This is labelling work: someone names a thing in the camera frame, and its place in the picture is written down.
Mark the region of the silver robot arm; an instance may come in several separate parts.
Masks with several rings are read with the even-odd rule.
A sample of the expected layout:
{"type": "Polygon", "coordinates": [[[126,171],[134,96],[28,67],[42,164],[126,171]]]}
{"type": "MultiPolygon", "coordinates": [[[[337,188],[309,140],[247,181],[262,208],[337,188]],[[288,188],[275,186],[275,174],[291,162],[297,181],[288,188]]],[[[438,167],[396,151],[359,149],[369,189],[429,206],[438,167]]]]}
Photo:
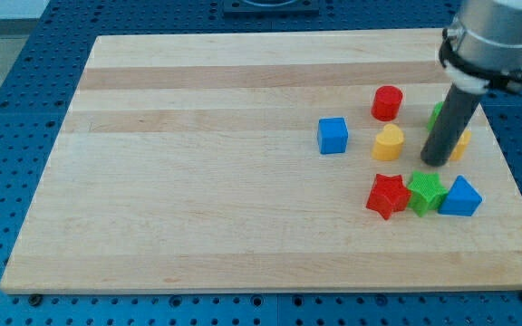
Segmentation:
{"type": "Polygon", "coordinates": [[[464,1],[442,37],[440,62],[460,90],[522,91],[522,0],[464,1]]]}

